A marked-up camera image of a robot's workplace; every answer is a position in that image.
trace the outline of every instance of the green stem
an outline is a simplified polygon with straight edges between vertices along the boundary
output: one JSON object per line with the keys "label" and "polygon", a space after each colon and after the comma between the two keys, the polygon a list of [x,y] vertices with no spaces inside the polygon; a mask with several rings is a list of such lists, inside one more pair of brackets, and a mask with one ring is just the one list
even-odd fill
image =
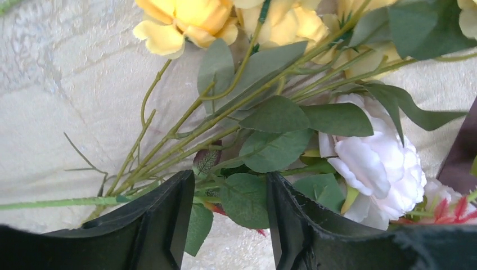
{"label": "green stem", "polygon": [[477,52],[471,53],[469,55],[463,55],[463,56],[455,56],[455,57],[436,57],[434,60],[440,61],[440,62],[457,62],[457,61],[462,61],[462,60],[467,60],[477,57]]}
{"label": "green stem", "polygon": [[375,76],[375,75],[378,75],[378,74],[381,74],[381,73],[384,73],[386,71],[390,71],[390,70],[394,70],[394,69],[399,69],[401,68],[402,66],[406,66],[406,65],[409,65],[409,64],[412,64],[412,63],[415,63],[417,62],[417,60],[415,59],[410,59],[410,60],[404,60],[402,62],[399,62],[397,64],[394,64],[394,65],[390,65],[390,66],[387,66],[387,67],[384,67],[382,69],[377,69],[375,71],[371,71],[371,72],[367,72],[367,73],[364,73],[364,74],[361,74],[361,75],[357,75],[357,76],[354,76],[354,77],[351,77],[351,78],[348,78],[348,79],[344,79],[342,81],[339,81],[339,82],[336,82],[336,83],[332,83],[332,84],[329,84],[323,88],[320,88],[320,89],[317,89],[317,90],[314,90],[314,91],[310,91],[306,94],[303,94],[301,96],[298,96],[298,97],[294,97],[292,98],[291,100],[294,101],[294,102],[300,102],[302,100],[305,100],[309,97],[312,97],[314,95],[317,95],[317,94],[320,94],[324,91],[328,91],[328,90],[331,90],[331,89],[334,89],[336,87],[339,87],[339,86],[343,86],[345,84],[348,84],[348,83],[352,83],[352,82],[355,82],[356,80],[361,80],[361,79],[366,79],[366,78],[369,78],[369,77],[372,77],[372,76]]}
{"label": "green stem", "polygon": [[128,166],[129,162],[131,161],[132,156],[134,155],[134,152],[136,151],[137,147],[139,146],[139,144],[140,144],[141,140],[143,139],[144,135],[146,134],[147,128],[151,125],[152,119],[154,118],[155,114],[156,114],[156,109],[153,109],[152,112],[151,112],[151,115],[147,119],[146,124],[142,127],[142,130],[141,130],[141,133],[139,134],[139,137],[137,138],[137,140],[134,143],[133,147],[131,148],[128,156],[126,157],[126,160],[124,161],[123,166],[119,170],[118,175],[114,179],[114,182],[112,183],[111,187],[108,189],[108,191],[106,193],[106,196],[109,196],[113,192],[114,188],[116,188],[119,181],[121,180],[121,177],[123,176],[124,171],[126,170],[126,167]]}
{"label": "green stem", "polygon": [[[125,196],[127,199],[133,200],[136,196]],[[65,200],[50,200],[50,201],[35,201],[35,202],[16,202],[13,204],[0,205],[0,211],[16,210],[25,208],[49,208],[62,206],[76,206],[76,205],[118,205],[116,197],[86,197],[78,199]]]}
{"label": "green stem", "polygon": [[332,78],[333,76],[335,76],[336,74],[346,70],[347,68],[349,68],[350,66],[356,64],[357,62],[363,60],[365,57],[367,57],[368,55],[370,55],[371,53],[373,53],[374,50],[373,49],[368,49],[367,51],[365,51],[364,53],[356,56],[355,58],[353,58],[351,61],[348,61],[346,62],[345,64],[337,67],[335,70],[333,70],[332,72],[326,74],[325,76],[319,78],[316,82],[306,86],[305,88],[303,88],[302,90],[296,92],[293,96],[291,96],[291,98],[297,98],[297,97],[300,97],[301,95],[304,95],[306,94],[308,91],[310,91],[311,89],[315,88],[316,86],[328,81],[330,78]]}
{"label": "green stem", "polygon": [[165,70],[169,67],[169,64],[172,62],[171,59],[168,59],[166,61],[166,63],[164,64],[163,68],[157,73],[156,75],[156,78],[154,79],[154,81],[152,82],[151,86],[149,87],[149,89],[147,90],[146,92],[146,95],[144,96],[143,100],[142,100],[142,105],[141,105],[141,124],[142,126],[144,127],[146,125],[146,121],[144,119],[144,111],[146,110],[146,103],[147,103],[147,100],[149,99],[149,96],[151,95],[152,93],[152,90],[154,90],[154,88],[156,87],[156,85],[158,84],[158,82],[161,80]]}

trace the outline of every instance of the yellow rose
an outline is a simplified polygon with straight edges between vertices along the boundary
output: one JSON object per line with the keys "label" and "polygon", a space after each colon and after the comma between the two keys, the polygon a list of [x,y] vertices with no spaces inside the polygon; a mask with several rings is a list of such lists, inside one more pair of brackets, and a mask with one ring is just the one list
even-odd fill
{"label": "yellow rose", "polygon": [[136,0],[145,19],[134,35],[146,41],[147,49],[170,59],[179,57],[188,38],[207,48],[217,38],[232,44],[239,33],[237,19],[230,17],[230,0]]}
{"label": "yellow rose", "polygon": [[[302,6],[318,5],[319,1],[272,0],[257,42],[260,48],[284,46],[298,41],[309,41],[308,49],[328,35],[328,30],[314,10]],[[238,6],[249,6],[248,1],[235,0]],[[240,25],[251,36],[257,27],[262,3],[251,8],[237,8]]]}
{"label": "yellow rose", "polygon": [[457,0],[457,3],[462,10],[459,16],[462,33],[477,39],[477,0]]}
{"label": "yellow rose", "polygon": [[[345,25],[346,21],[352,16],[356,10],[363,4],[365,0],[339,0],[337,7],[337,15],[334,14],[325,14],[323,15],[323,22],[330,30],[330,33],[338,32],[342,26]],[[387,5],[392,5],[396,0],[371,0],[368,6],[364,11],[374,10],[376,8],[384,7]],[[360,55],[362,52],[373,49],[374,52],[370,55],[362,58],[360,61],[356,62],[350,68],[345,70],[346,78],[351,78],[357,75],[361,75],[370,71],[374,71],[379,64],[382,62],[384,57],[387,57],[386,65],[394,64],[401,60],[399,57],[394,44],[391,42],[380,42],[367,46],[360,46],[357,48],[357,51],[353,49],[348,49],[341,53],[337,61],[333,64],[332,68],[337,68],[350,60],[354,59],[356,56]],[[326,53],[316,57],[312,61],[317,64],[328,64],[334,59],[337,54],[336,46],[333,46]],[[372,76],[364,80],[373,80],[380,79],[390,72],[382,73],[377,76]]]}

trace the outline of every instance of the bouquet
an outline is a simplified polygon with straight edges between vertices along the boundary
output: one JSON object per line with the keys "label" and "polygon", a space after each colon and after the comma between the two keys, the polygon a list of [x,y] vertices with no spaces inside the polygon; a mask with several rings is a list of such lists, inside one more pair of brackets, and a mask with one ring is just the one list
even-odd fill
{"label": "bouquet", "polygon": [[[132,34],[145,41],[151,57],[169,60],[145,92],[142,130],[123,165],[117,172],[99,170],[66,136],[88,164],[78,170],[103,175],[97,196],[0,209],[94,204],[88,220],[94,219],[151,191],[194,156],[193,229],[186,244],[191,255],[207,237],[213,212],[266,235],[268,172],[295,178],[295,188],[310,199],[382,230],[476,221],[471,203],[477,192],[462,196],[426,177],[400,121],[403,112],[433,131],[466,113],[422,110],[405,89],[379,81],[418,61],[476,57],[448,56],[477,47],[475,0],[337,0],[336,13],[324,15],[316,12],[317,0],[136,3],[144,18]],[[231,46],[241,41],[246,51],[234,54]],[[147,100],[170,63],[192,44],[206,50],[196,74],[198,98],[144,153],[143,138],[158,113],[146,112]],[[181,129],[196,110],[207,117]]]}

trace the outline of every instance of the dark brown object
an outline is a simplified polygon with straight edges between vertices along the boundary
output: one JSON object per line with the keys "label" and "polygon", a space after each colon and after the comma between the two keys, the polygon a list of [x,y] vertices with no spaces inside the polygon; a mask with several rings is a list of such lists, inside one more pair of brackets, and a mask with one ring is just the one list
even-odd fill
{"label": "dark brown object", "polygon": [[470,107],[456,140],[444,160],[437,179],[461,194],[468,194],[477,187],[477,177],[470,168],[477,156],[477,99]]}

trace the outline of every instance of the cream tablecloth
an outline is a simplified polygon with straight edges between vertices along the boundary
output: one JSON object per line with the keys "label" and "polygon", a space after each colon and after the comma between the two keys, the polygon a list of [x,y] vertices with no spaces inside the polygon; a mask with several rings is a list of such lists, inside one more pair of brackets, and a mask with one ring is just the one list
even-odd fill
{"label": "cream tablecloth", "polygon": [[[119,169],[141,129],[142,97],[165,59],[149,54],[132,29],[141,19],[133,0],[28,0],[0,17],[0,203],[94,196],[101,176],[64,172],[85,163]],[[150,98],[154,142],[197,97],[203,51],[189,46]],[[384,79],[410,91],[424,109],[468,109],[477,94],[477,59],[427,61]],[[195,119],[201,119],[200,111]],[[403,119],[425,172],[435,176],[462,120],[425,132]],[[74,228],[91,207],[0,212],[0,222],[47,232]],[[183,269],[274,269],[271,241],[215,216],[212,231]]]}

